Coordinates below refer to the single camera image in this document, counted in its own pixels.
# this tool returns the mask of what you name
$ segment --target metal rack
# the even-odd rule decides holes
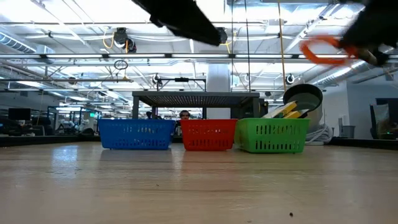
[[[157,114],[158,107],[203,108],[206,118],[207,108],[240,108],[252,106],[253,116],[259,117],[259,93],[222,93],[222,92],[185,92],[185,91],[134,91],[132,118],[137,119],[139,102],[152,107],[152,114]]]

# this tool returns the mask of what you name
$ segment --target orange handle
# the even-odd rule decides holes
[[[305,57],[310,60],[311,62],[315,64],[328,64],[328,65],[344,65],[347,64],[347,60],[351,58],[352,56],[357,56],[356,48],[354,47],[345,47],[344,50],[347,52],[348,56],[347,58],[342,58],[342,59],[335,59],[335,58],[319,58],[317,57],[311,50],[310,50],[310,45],[311,44],[317,44],[317,43],[322,43],[326,42],[336,48],[339,48],[339,42],[334,39],[333,37],[330,36],[318,36],[314,39],[306,40],[301,43],[300,50],[303,52]]]

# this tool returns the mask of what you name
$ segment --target ceiling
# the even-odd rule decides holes
[[[39,49],[43,46],[56,54],[123,54],[124,50],[112,44],[113,32],[118,27],[127,28],[127,34],[137,47],[137,54],[281,54],[281,40],[285,54],[301,54],[301,40],[319,34],[341,36],[357,13],[364,8],[360,4],[329,5],[328,1],[282,1],[282,38],[279,38],[279,13],[277,4],[262,1],[248,1],[247,10],[242,4],[233,8],[225,0],[196,0],[199,8],[216,27],[224,27],[227,44],[214,47],[196,41],[175,37],[166,28],[158,28],[149,22],[149,15],[131,0],[45,0],[44,8],[33,2],[38,0],[0,0],[0,34],[6,34],[23,44]],[[327,45],[313,46],[316,54],[340,54]],[[0,54],[21,54],[6,45],[0,44]],[[247,59],[215,60],[172,59],[172,58],[134,58],[126,60],[129,67],[118,74],[131,82],[103,82],[116,78],[113,63],[116,59],[77,59],[58,58],[53,64],[38,63],[27,59],[5,59],[11,65],[26,69],[15,76],[0,72],[3,78],[42,78],[51,74],[51,78],[98,79],[97,82],[46,83],[46,88],[76,89],[102,88],[114,89],[123,98],[131,101],[131,93],[117,89],[151,89],[152,77],[160,78],[206,78],[209,63],[229,65],[235,91],[248,91],[247,73],[251,75],[251,88],[280,90],[283,85],[282,63],[279,58],[269,60]],[[315,83],[320,78],[328,78],[341,68],[331,68],[309,63],[305,59],[285,60],[285,73],[292,74],[298,82]],[[32,85],[13,83],[11,88],[37,88]],[[195,84],[172,83],[166,89],[184,89],[201,91]],[[57,96],[81,96],[95,98],[96,92],[53,91]],[[278,99],[275,93],[271,98]]]

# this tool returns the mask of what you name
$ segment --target white column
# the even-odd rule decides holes
[[[206,78],[207,92],[230,92],[231,74],[228,64],[209,64]],[[230,119],[229,108],[208,108],[208,119]]]

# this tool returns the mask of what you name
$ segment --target table surface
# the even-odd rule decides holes
[[[187,92],[187,91],[134,91],[133,96],[149,106],[158,107],[240,107],[260,93]]]
[[[1,223],[397,223],[398,152],[0,149]]]

